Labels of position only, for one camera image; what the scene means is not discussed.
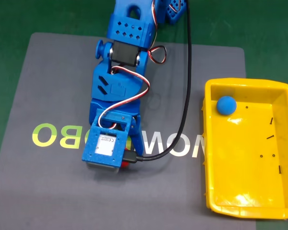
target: yellow-green letter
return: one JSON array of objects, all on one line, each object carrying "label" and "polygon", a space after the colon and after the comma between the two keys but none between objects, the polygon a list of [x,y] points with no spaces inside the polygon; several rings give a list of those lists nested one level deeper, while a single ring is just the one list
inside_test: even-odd
[{"label": "yellow-green letter", "polygon": [[[42,128],[50,128],[51,130],[51,137],[48,141],[46,142],[40,142],[38,140],[38,133],[40,132],[40,130]],[[36,144],[37,146],[40,146],[40,147],[46,147],[46,146],[49,146],[51,145],[55,139],[57,137],[57,129],[52,125],[52,124],[49,124],[49,123],[43,123],[43,124],[40,124],[38,125],[34,130],[33,130],[33,133],[32,133],[32,140],[34,142],[34,144]]]},{"label": "yellow-green letter", "polygon": [[[69,130],[69,129],[75,129],[76,135],[67,134],[67,130]],[[61,134],[64,137],[60,140],[60,145],[63,148],[67,148],[67,149],[78,149],[79,145],[80,145],[81,132],[82,132],[82,126],[64,126],[61,130]],[[68,140],[68,139],[74,139],[75,143],[74,144],[66,144],[66,140]]]}]

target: yellow plastic tray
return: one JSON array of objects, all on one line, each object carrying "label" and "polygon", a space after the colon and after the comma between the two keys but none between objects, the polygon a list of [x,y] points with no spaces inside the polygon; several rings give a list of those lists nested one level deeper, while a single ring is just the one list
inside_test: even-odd
[{"label": "yellow plastic tray", "polygon": [[[222,96],[236,100],[232,115],[217,112]],[[209,80],[203,113],[207,207],[240,218],[288,219],[288,85]]]}]

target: blue ball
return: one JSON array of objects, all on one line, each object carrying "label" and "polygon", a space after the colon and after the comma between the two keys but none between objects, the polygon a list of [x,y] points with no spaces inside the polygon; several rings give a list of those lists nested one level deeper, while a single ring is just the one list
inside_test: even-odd
[{"label": "blue ball", "polygon": [[217,111],[222,115],[231,115],[236,111],[237,103],[229,96],[221,97],[216,103]]}]

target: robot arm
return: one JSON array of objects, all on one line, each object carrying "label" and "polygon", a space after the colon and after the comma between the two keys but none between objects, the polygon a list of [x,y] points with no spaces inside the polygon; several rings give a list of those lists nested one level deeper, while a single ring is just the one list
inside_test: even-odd
[{"label": "robot arm", "polygon": [[[96,46],[96,58],[102,61],[93,73],[92,100],[90,105],[90,133],[82,160],[92,165],[119,168],[128,136],[139,156],[144,150],[140,100],[149,90],[144,77],[147,60],[161,64],[152,53],[162,48],[153,47],[157,22],[165,17],[175,23],[185,12],[185,0],[116,0],[111,15],[107,38],[113,42]],[[131,18],[134,11],[139,19]],[[135,72],[123,66],[135,67]],[[139,93],[143,82],[147,89]]]}]

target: green tabletop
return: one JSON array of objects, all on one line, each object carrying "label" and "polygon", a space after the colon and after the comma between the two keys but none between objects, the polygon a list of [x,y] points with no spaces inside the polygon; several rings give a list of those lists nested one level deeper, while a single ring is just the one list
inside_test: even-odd
[{"label": "green tabletop", "polygon": [[[0,0],[0,147],[30,35],[106,36],[114,5]],[[241,47],[248,78],[288,83],[288,0],[190,0],[190,8],[193,44]],[[175,26],[160,25],[157,40],[186,43],[185,27],[185,16]],[[257,221],[257,229],[288,229],[288,220]]]}]

